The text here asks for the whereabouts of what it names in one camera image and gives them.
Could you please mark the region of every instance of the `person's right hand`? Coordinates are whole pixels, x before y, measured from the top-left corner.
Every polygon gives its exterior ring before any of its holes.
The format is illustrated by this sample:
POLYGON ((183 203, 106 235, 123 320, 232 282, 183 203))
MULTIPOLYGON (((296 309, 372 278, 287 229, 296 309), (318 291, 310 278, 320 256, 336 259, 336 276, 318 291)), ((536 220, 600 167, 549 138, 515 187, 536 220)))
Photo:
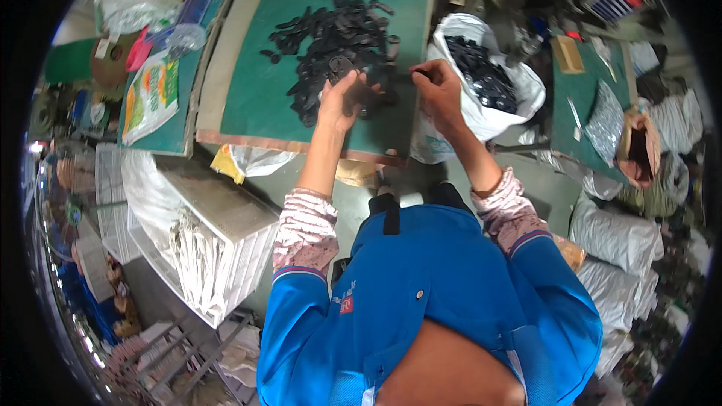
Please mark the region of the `person's right hand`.
POLYGON ((411 66, 411 80, 423 96, 422 109, 434 122, 436 130, 445 137, 466 126, 461 115, 461 80, 445 59, 433 59, 421 65, 411 66), (433 82, 423 74, 425 70, 433 82))

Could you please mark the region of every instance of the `person's left hand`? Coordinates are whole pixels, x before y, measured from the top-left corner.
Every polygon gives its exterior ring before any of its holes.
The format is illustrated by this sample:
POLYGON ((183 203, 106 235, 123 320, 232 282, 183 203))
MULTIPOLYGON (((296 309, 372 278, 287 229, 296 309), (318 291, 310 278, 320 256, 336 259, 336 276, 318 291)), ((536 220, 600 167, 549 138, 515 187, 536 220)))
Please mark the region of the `person's left hand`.
MULTIPOLYGON (((354 84, 356 78, 362 82, 366 82, 366 74, 361 73, 359 76, 356 70, 351 71, 346 77, 340 79, 338 83, 331 86, 331 82, 326 81, 323 86, 323 93, 320 97, 319 120, 316 127, 326 127, 330 130, 346 133, 348 129, 354 125, 356 116, 361 110, 361 104, 354 106, 353 114, 348 117, 344 115, 344 93, 354 84)), ((381 85, 378 83, 372 89, 378 93, 381 85)))

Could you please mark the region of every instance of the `pink floral sleeve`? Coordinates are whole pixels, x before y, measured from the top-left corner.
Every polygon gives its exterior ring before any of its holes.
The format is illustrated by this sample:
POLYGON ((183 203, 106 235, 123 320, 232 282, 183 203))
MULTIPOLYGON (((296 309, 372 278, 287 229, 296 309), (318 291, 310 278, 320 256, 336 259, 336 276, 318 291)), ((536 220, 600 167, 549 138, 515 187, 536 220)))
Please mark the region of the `pink floral sleeve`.
POLYGON ((322 194, 294 188, 286 195, 281 226, 273 249, 274 273, 283 267, 301 265, 326 275, 338 254, 334 226, 338 211, 322 194))
POLYGON ((524 234, 532 230, 546 230, 546 221, 539 218, 531 201, 523 197, 524 187, 514 177, 511 167, 503 168, 499 186, 488 197, 481 198, 472 190, 472 202, 487 232, 496 240, 504 254, 524 234))

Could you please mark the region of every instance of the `skin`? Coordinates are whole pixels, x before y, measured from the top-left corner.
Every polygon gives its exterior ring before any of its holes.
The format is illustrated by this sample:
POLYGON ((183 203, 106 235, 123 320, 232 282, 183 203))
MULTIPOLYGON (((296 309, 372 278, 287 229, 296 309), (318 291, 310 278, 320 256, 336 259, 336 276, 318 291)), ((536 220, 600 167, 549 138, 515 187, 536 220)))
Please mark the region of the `skin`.
MULTIPOLYGON (((499 185, 502 171, 464 123, 461 81, 441 59, 413 66, 410 72, 423 98, 422 109, 454 147, 474 191, 488 196, 499 185), (432 80, 415 73, 417 69, 426 70, 432 80)), ((319 121, 297 187, 331 197, 344 139, 358 114, 356 108, 353 116, 344 116, 343 94, 357 77, 351 72, 336 86, 326 83, 319 121)), ((366 81, 364 74, 359 78, 366 81)), ((375 398, 377 406, 522 406, 524 402, 524 389, 506 365, 453 329, 427 319, 375 398)))

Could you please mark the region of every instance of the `metal rack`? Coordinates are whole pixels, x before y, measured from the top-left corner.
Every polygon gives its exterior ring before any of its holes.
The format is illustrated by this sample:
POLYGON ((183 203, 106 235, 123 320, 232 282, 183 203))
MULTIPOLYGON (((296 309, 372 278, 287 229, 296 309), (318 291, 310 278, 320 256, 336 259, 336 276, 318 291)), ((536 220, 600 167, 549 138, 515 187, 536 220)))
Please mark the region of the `metal rack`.
POLYGON ((181 325, 189 318, 193 317, 192 312, 187 312, 182 317, 176 319, 168 328, 158 334, 157 337, 152 339, 146 346, 142 347, 137 353, 129 358, 123 365, 121 370, 127 373, 128 378, 134 379, 133 387, 137 388, 141 396, 149 401, 151 404, 159 405, 159 402, 153 397, 153 393, 157 392, 161 386, 167 386, 168 383, 186 366, 186 364, 195 358, 199 361, 200 367, 195 370, 195 373, 191 377, 190 381, 186 383, 185 388, 182 392, 178 392, 173 396, 173 399, 167 402, 166 406, 176 406, 183 404, 182 401, 188 396, 193 390, 196 384, 207 374, 209 371, 214 371, 223 381, 228 389, 228 392, 235 398, 235 400, 241 405, 245 406, 250 401, 255 391, 248 389, 240 384, 235 379, 231 379, 226 375, 223 375, 223 371, 220 368, 219 360, 222 357, 223 350, 225 350, 230 343, 233 341, 235 336, 243 329, 247 324, 253 323, 253 317, 251 314, 242 311, 234 311, 228 318, 229 321, 236 323, 235 329, 230 333, 228 338, 221 340, 218 331, 213 332, 207 338, 199 339, 192 347, 188 338, 192 333, 199 327, 200 322, 196 324, 188 323, 185 330, 181 329, 181 325), (178 329, 180 334, 173 335, 174 329, 178 329), (157 356, 155 356, 148 365, 143 367, 137 373, 131 373, 132 367, 138 363, 139 359, 146 353, 149 353, 161 339, 168 339, 170 344, 164 348, 157 356), (215 347, 209 355, 205 356, 202 354, 201 348, 204 346, 215 347), (175 359, 170 367, 162 375, 162 378, 153 385, 150 389, 145 389, 141 383, 141 380, 148 375, 151 371, 156 369, 176 348, 181 348, 184 352, 183 357, 175 359))

